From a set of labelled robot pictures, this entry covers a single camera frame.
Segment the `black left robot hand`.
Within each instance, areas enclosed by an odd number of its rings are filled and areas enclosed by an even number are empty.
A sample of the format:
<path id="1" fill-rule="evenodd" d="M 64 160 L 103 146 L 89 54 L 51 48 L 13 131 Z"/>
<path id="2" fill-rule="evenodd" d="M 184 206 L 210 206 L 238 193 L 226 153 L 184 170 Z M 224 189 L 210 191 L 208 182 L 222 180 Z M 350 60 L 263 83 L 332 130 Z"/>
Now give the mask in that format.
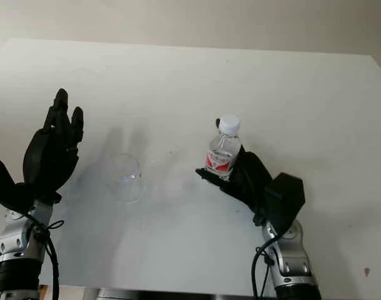
<path id="1" fill-rule="evenodd" d="M 60 88 L 42 128 L 36 131 L 24 155 L 24 184 L 37 198 L 54 198 L 71 177 L 79 160 L 84 114 L 76 107 L 68 117 L 68 93 Z"/>

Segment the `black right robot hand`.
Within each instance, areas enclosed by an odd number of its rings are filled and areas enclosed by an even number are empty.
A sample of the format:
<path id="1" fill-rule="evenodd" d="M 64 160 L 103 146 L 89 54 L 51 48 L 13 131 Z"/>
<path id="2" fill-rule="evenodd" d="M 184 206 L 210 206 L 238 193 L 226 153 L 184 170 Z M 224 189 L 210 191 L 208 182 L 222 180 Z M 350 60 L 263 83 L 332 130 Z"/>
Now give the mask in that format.
<path id="1" fill-rule="evenodd" d="M 244 203 L 253 213 L 253 223 L 265 223 L 264 188 L 272 176 L 260 158 L 246 151 L 238 135 L 240 119 L 226 114 L 216 119 L 218 133 L 209 143 L 205 166 L 195 172 L 204 180 Z"/>

